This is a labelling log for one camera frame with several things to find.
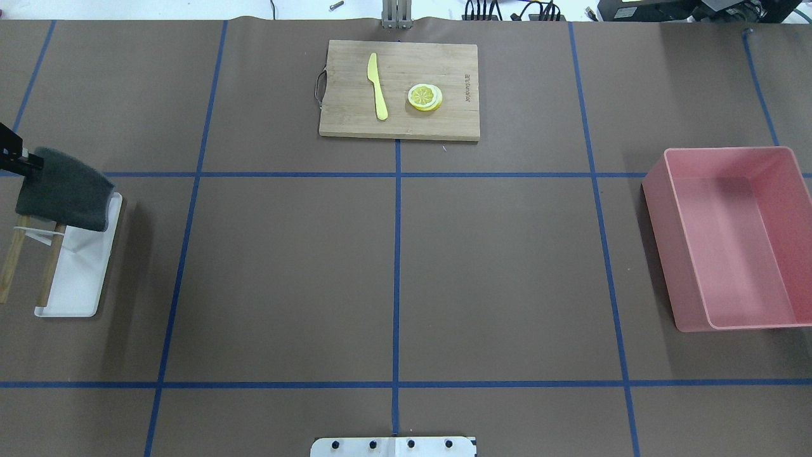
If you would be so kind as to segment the bamboo cutting board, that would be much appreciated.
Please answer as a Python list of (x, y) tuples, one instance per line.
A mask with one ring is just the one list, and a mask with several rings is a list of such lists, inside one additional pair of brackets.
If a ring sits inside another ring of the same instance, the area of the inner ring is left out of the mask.
[[(369, 55), (377, 53), (388, 119), (378, 121)], [(330, 138), (478, 142), (479, 52), (475, 44), (386, 43), (332, 39), (325, 64), (319, 133)], [(443, 103), (419, 112), (407, 99), (415, 84), (434, 84)]]

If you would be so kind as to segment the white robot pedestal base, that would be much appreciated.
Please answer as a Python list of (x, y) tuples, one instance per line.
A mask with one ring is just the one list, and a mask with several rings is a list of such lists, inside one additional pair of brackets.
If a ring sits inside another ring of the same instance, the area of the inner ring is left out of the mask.
[(476, 439), (464, 436), (324, 437), (310, 456), (476, 456)]

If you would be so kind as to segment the white rectangular tray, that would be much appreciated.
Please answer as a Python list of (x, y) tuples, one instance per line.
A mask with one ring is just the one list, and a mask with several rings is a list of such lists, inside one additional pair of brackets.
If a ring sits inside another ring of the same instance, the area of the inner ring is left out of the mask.
[(68, 226), (63, 236), (55, 277), (40, 318), (89, 318), (101, 301), (124, 198), (114, 192), (108, 205), (108, 227), (103, 232)]

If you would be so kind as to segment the dark grey cleaning cloth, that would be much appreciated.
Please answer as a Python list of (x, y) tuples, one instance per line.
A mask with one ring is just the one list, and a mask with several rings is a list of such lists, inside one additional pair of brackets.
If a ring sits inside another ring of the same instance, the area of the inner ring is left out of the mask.
[(60, 150), (38, 147), (43, 168), (24, 177), (15, 212), (61, 225), (103, 232), (115, 185), (103, 173)]

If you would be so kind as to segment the pink plastic bin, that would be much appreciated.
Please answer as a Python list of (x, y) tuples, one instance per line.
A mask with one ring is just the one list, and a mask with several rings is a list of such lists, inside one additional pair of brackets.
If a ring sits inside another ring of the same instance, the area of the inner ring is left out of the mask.
[(642, 189), (681, 332), (810, 327), (810, 194), (794, 151), (671, 148)]

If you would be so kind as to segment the yellow lemon slice toy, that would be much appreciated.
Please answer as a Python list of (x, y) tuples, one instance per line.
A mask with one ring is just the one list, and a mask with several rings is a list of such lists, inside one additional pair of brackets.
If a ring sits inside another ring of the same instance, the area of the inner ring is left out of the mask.
[(443, 103), (443, 92), (434, 84), (415, 84), (407, 96), (409, 104), (419, 112), (432, 112)]

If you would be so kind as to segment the yellow plastic knife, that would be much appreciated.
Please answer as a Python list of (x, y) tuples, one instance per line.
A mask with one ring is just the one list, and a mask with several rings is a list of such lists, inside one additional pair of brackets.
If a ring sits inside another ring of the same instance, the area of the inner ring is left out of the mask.
[(375, 116), (378, 121), (386, 121), (388, 119), (388, 105), (384, 99), (382, 84), (378, 72), (378, 58), (377, 53), (373, 52), (369, 55), (366, 75), (368, 81), (373, 86), (374, 92), (374, 106)]

